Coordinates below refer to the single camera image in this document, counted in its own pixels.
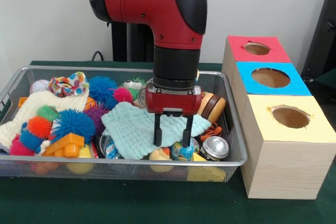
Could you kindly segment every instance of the red robot arm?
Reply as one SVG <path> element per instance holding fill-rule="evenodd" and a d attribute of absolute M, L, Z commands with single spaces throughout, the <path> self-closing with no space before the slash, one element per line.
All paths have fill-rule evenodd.
<path fill-rule="evenodd" d="M 147 89 L 148 111 L 191 117 L 200 106 L 195 78 L 206 27 L 207 0 L 90 0 L 95 15 L 107 22 L 146 24 L 154 35 L 154 79 Z M 184 133 L 188 145 L 191 129 Z M 154 141 L 160 145 L 160 127 Z"/>

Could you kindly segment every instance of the cardboard hole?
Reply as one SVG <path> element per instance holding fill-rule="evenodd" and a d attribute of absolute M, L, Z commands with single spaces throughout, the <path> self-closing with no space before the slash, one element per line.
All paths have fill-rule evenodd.
<path fill-rule="evenodd" d="M 290 106 L 274 108 L 272 114 L 279 123 L 294 129 L 307 126 L 310 120 L 310 116 L 305 111 Z"/>
<path fill-rule="evenodd" d="M 252 72 L 252 78 L 270 88 L 283 88 L 290 83 L 290 78 L 284 72 L 272 68 L 259 68 Z"/>
<path fill-rule="evenodd" d="M 255 42 L 247 43 L 244 49 L 253 55 L 266 55 L 271 50 L 268 46 Z"/>

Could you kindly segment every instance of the metal mesh basket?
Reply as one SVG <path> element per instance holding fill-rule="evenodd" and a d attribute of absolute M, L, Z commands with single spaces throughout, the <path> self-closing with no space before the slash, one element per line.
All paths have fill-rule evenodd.
<path fill-rule="evenodd" d="M 117 83 L 141 77 L 152 78 L 151 70 L 108 69 L 78 67 L 28 66 L 19 69 L 0 94 L 1 125 L 12 120 L 18 110 L 20 97 L 29 96 L 29 87 L 39 79 L 70 76 L 83 71 L 87 78 L 108 76 Z M 143 179 L 174 181 L 227 182 L 236 168 L 247 159 L 245 142 L 228 79 L 220 72 L 200 73 L 197 83 L 203 91 L 220 95 L 227 101 L 225 112 L 218 123 L 223 127 L 222 137 L 230 151 L 222 162 L 180 162 L 129 159 L 56 158 L 0 155 L 0 176 L 96 178 L 96 179 Z M 37 167 L 57 164 L 56 169 L 46 172 Z"/>

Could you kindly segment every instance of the table surface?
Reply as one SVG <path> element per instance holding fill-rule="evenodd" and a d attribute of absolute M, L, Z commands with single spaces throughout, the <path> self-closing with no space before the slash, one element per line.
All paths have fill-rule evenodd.
<path fill-rule="evenodd" d="M 47 62 L 34 65 L 151 68 L 150 63 Z M 220 64 L 200 64 L 220 71 Z M 246 197 L 240 170 L 228 183 L 1 178 L 1 223 L 335 223 L 336 167 L 317 200 Z"/>

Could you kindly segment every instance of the wooden box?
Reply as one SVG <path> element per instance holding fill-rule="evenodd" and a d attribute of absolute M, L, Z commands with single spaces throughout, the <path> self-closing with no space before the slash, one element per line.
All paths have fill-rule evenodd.
<path fill-rule="evenodd" d="M 242 120 L 249 198 L 316 199 L 336 133 L 312 96 L 248 95 Z"/>
<path fill-rule="evenodd" d="M 240 121 L 247 94 L 311 95 L 291 63 L 237 62 L 232 94 Z"/>
<path fill-rule="evenodd" d="M 286 62 L 290 59 L 276 37 L 239 37 L 226 39 L 222 73 L 230 84 L 237 69 L 236 62 Z"/>

